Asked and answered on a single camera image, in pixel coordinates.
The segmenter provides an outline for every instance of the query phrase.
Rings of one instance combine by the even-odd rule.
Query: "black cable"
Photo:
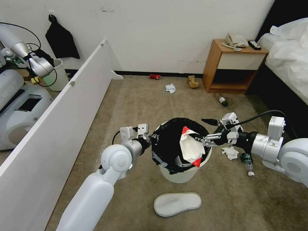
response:
[[[42,44],[41,44],[40,39],[39,39],[39,38],[36,36],[36,34],[33,33],[31,30],[29,30],[29,29],[27,29],[27,28],[25,28],[25,27],[22,27],[22,26],[19,26],[19,25],[16,25],[16,24],[12,24],[12,23],[7,23],[7,22],[0,22],[0,24],[15,26],[15,27],[23,28],[23,29],[29,31],[31,34],[33,34],[33,35],[36,37],[36,39],[38,40],[38,43],[39,43],[39,46],[38,46],[38,47],[41,48]]]
[[[54,80],[54,82],[53,82],[52,84],[47,85],[47,86],[44,86],[44,85],[40,84],[39,82],[37,82],[35,78],[34,78],[34,81],[35,81],[38,85],[40,85],[41,87],[50,87],[50,86],[54,85],[55,82],[56,82],[57,79],[58,79],[58,73],[57,73],[57,71],[56,71],[55,68],[54,68],[54,71],[55,71],[55,73],[56,73],[56,78],[55,78],[55,80]]]
[[[117,135],[117,134],[119,134],[119,133],[120,133],[120,131],[118,131],[118,132],[114,135],[114,137],[113,137],[113,139],[112,139],[112,143],[111,143],[111,144],[113,144],[113,142],[115,141],[116,135]]]
[[[55,68],[54,68],[54,71],[55,71],[55,73],[56,73],[56,78],[55,78],[55,80],[54,80],[54,82],[53,82],[52,84],[47,85],[47,86],[44,86],[44,85],[40,84],[39,82],[37,82],[35,78],[34,78],[34,81],[35,81],[38,85],[40,85],[41,87],[50,87],[50,86],[54,85],[54,84],[55,84],[55,82],[56,82],[56,81],[57,81],[57,79],[58,79],[58,73],[57,73],[57,71],[56,71],[56,69],[55,69]]]
[[[263,116],[263,115],[265,115],[267,113],[270,113],[270,112],[279,112],[280,114],[282,114],[286,118],[287,123],[290,125],[290,128],[291,128],[292,133],[294,134],[295,138],[296,139],[298,138],[298,136],[296,135],[296,133],[294,131],[294,128],[293,128],[292,124],[290,123],[290,120],[288,119],[288,117],[282,111],[279,111],[279,110],[268,110],[268,111],[265,111],[265,112],[263,112],[263,113],[261,113],[259,115],[251,117],[250,119],[244,120],[244,121],[239,122],[237,124],[228,124],[228,125],[226,125],[226,128],[230,129],[230,128],[233,128],[233,127],[235,127],[237,125],[242,125],[242,124],[248,123],[248,122],[250,122],[250,121],[252,121],[252,120],[254,120],[254,119],[258,118],[258,117],[261,117],[261,116]]]

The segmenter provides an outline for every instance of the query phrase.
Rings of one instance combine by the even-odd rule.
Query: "trash can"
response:
[[[54,64],[55,64],[55,70],[57,72],[57,80],[55,81],[56,73],[55,71],[53,71],[44,78],[44,81],[46,82],[47,85],[50,85],[55,81],[55,83],[49,87],[50,90],[62,91],[63,88],[68,83],[68,77],[65,73],[65,69],[61,59],[54,59]]]
[[[202,136],[209,134],[202,125],[187,118],[173,118],[161,124],[153,133],[157,138],[152,140],[152,159],[159,165],[163,176],[173,183],[189,181],[199,169],[183,159],[179,142],[184,126]],[[204,150],[205,154],[201,157],[200,167],[205,165],[212,152],[208,147],[204,147]],[[183,167],[176,164],[176,158],[180,158]]]

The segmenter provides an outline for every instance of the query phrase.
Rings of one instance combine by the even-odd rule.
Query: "black garbage bag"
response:
[[[72,34],[61,26],[54,15],[49,15],[51,22],[46,32],[46,39],[56,58],[73,57],[80,59]]]
[[[209,134],[205,127],[187,118],[173,118],[163,125],[160,125],[153,133],[156,134],[158,138],[152,140],[152,159],[157,165],[161,164],[163,167],[168,169],[171,175],[184,172],[194,167],[194,165],[179,167],[175,164],[177,156],[180,157],[183,164],[189,163],[183,159],[180,146],[180,138],[184,126],[202,136]],[[210,148],[204,147],[204,150],[205,154],[202,155],[201,162],[203,162],[207,157]]]

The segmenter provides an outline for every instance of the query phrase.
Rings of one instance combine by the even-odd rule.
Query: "pillow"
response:
[[[284,39],[297,40],[302,47],[308,47],[308,18],[289,22],[280,27],[272,26],[270,33]]]

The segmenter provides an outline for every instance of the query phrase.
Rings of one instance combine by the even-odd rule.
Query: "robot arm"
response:
[[[37,76],[43,78],[53,71],[53,66],[44,58],[34,59],[27,45],[13,32],[8,25],[0,24],[0,41],[8,47],[13,53],[24,60]]]
[[[281,146],[286,125],[283,117],[272,116],[267,135],[244,132],[234,112],[225,114],[216,123],[218,128],[214,134],[195,137],[195,140],[207,147],[228,143],[243,148],[245,152],[261,157],[264,166],[284,173],[308,188],[308,139],[292,140]]]
[[[101,167],[89,175],[66,207],[57,231],[92,231],[114,193],[117,180],[127,176],[138,156],[150,146],[148,125],[139,124],[137,138],[133,128],[122,127],[121,144],[107,147],[101,155]]]

